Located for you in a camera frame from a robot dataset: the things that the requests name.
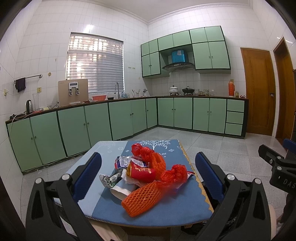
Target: window blind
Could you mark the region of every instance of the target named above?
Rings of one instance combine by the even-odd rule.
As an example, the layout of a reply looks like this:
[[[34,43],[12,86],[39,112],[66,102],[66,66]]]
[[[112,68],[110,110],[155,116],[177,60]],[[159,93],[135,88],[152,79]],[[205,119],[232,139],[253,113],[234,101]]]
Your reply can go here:
[[[67,79],[88,79],[89,93],[123,90],[123,42],[106,37],[71,33]]]

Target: blue tablecloth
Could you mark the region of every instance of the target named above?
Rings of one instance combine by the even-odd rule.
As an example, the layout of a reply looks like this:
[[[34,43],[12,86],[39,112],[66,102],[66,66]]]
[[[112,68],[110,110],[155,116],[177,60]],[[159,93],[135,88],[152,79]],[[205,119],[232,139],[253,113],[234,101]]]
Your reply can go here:
[[[131,146],[140,143],[160,153],[166,162],[166,169],[174,164],[183,164],[187,170],[194,171],[178,140],[156,141],[100,141],[74,164],[67,173],[72,174],[80,165],[85,164],[94,152],[102,156],[101,174],[111,174],[117,156],[130,156]],[[164,197],[149,211],[131,218],[117,199],[105,188],[99,175],[96,176],[85,198],[78,202],[83,213],[95,220],[124,226],[172,227],[198,223],[208,220],[212,207],[197,175],[191,177],[177,194]]]

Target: bottle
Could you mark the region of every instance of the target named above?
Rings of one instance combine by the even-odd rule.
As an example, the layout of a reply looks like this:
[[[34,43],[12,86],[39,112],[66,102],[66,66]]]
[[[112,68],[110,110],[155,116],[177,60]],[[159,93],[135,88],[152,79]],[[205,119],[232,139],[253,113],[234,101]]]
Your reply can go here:
[[[235,91],[234,80],[231,79],[228,83],[229,97],[234,97],[234,91]]]

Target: white pot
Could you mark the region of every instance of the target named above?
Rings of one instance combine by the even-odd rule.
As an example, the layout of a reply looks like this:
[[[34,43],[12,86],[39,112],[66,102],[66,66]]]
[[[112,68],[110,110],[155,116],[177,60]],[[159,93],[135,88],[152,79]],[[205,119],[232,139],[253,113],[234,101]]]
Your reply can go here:
[[[178,93],[178,87],[175,87],[174,85],[170,88],[170,93]]]

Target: faucet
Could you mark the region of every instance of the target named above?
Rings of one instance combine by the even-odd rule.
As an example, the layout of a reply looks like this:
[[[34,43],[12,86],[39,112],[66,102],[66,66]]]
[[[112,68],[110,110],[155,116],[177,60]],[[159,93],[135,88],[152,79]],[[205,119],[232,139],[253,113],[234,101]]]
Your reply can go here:
[[[118,87],[117,99],[119,99],[120,98],[120,95],[119,95],[119,85],[118,85],[118,82],[115,83],[115,91],[114,91],[114,94],[116,94],[116,85]]]

